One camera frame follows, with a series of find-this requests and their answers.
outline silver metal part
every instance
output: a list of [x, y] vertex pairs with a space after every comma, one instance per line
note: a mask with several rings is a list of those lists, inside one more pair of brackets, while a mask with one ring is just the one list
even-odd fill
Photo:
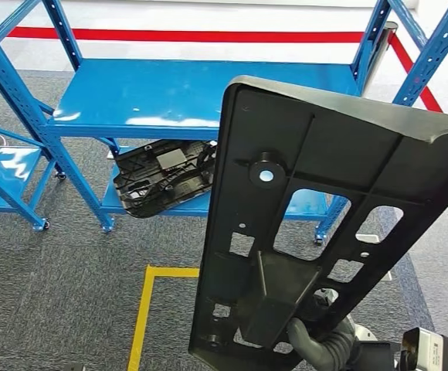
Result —
[[448, 338], [413, 328], [403, 336], [400, 371], [447, 371]]

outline white wall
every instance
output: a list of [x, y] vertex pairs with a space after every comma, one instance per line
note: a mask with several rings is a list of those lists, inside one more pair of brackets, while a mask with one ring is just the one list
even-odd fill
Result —
[[[268, 5], [309, 5], [309, 6], [335, 6], [342, 8], [371, 8], [376, 0], [138, 0], [161, 2], [216, 2], [234, 4], [268, 4]], [[409, 9], [415, 8], [418, 0], [403, 0]]]
[[425, 31], [427, 37], [431, 35], [447, 8], [448, 0], [418, 0], [416, 5], [416, 11], [421, 20], [420, 26]]

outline mounting hole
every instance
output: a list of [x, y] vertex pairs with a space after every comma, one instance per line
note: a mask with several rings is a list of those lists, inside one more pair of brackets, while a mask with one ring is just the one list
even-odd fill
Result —
[[262, 170], [259, 177], [262, 182], [271, 182], [272, 179], [274, 179], [274, 173], [268, 170]]

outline black plastic part on shelf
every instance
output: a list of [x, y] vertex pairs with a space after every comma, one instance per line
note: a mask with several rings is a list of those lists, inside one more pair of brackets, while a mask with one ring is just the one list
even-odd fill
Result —
[[[301, 358], [274, 347], [291, 317], [321, 341], [448, 207], [448, 115], [238, 77], [225, 92], [215, 166], [189, 352], [220, 371], [289, 371]], [[315, 260], [274, 249], [299, 189], [351, 202]], [[380, 243], [357, 240], [378, 206], [403, 216]], [[253, 241], [247, 256], [231, 252], [233, 233]], [[330, 278], [340, 259], [362, 267]], [[320, 305], [323, 288], [339, 296]], [[227, 316], [214, 314], [222, 306]]]
[[115, 157], [114, 184], [128, 213], [148, 218], [210, 191], [215, 143], [155, 141]]

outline white floor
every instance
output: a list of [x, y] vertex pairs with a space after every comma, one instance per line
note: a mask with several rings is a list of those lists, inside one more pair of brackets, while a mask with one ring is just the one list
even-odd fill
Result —
[[[0, 21], [20, 2], [0, 0]], [[294, 6], [216, 5], [170, 2], [63, 1], [69, 23], [87, 29], [363, 31], [369, 9], [323, 9]], [[21, 26], [50, 26], [39, 5]], [[415, 60], [418, 50], [403, 29], [397, 34]], [[140, 43], [79, 41], [84, 56], [211, 60], [281, 60], [349, 63], [354, 44]], [[20, 70], [71, 70], [57, 40], [5, 39], [2, 44]], [[391, 101], [405, 73], [390, 50], [368, 97]], [[448, 57], [429, 86], [448, 113]], [[422, 107], [417, 102], [416, 107]], [[448, 211], [411, 253], [438, 331], [448, 335]]]

